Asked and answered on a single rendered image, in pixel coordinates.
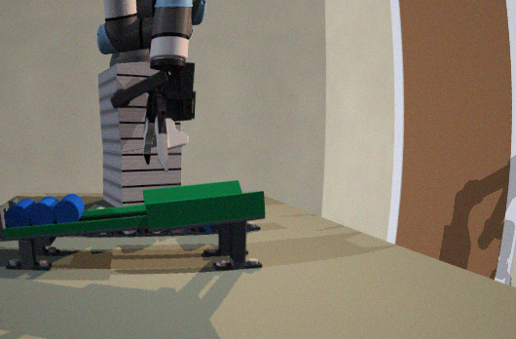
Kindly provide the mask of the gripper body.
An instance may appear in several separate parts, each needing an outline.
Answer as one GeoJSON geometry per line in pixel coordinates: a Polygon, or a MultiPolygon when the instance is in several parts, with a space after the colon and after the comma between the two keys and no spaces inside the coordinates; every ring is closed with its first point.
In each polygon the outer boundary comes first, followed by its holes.
{"type": "Polygon", "coordinates": [[[156,58],[150,61],[150,68],[164,70],[168,81],[148,92],[146,116],[149,123],[156,120],[157,97],[161,97],[166,105],[166,118],[174,122],[195,119],[195,64],[179,58],[156,58]]]}

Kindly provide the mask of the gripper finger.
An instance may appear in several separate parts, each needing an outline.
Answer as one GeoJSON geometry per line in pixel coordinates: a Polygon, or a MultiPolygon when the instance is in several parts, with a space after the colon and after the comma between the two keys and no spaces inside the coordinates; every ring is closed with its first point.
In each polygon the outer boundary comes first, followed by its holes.
{"type": "Polygon", "coordinates": [[[166,105],[161,97],[156,99],[156,120],[155,133],[157,137],[158,160],[165,171],[168,171],[168,150],[186,145],[189,141],[188,135],[179,132],[174,122],[166,119],[166,105]]]}
{"type": "Polygon", "coordinates": [[[150,163],[151,148],[157,146],[155,123],[149,123],[145,115],[143,156],[147,165],[150,163]]]}

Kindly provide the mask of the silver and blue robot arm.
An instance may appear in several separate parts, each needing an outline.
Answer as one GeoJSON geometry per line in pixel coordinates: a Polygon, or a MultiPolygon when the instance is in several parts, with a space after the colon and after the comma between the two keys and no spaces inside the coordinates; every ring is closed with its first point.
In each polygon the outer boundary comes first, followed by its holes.
{"type": "MultiPolygon", "coordinates": [[[[206,6],[206,0],[193,0],[193,3],[192,0],[103,0],[103,3],[105,23],[98,28],[96,39],[102,54],[112,54],[110,67],[156,58],[186,60],[193,25],[203,22],[206,6]]],[[[167,81],[162,70],[127,89],[117,90],[110,101],[114,108],[127,107],[131,100],[167,81]]]]}

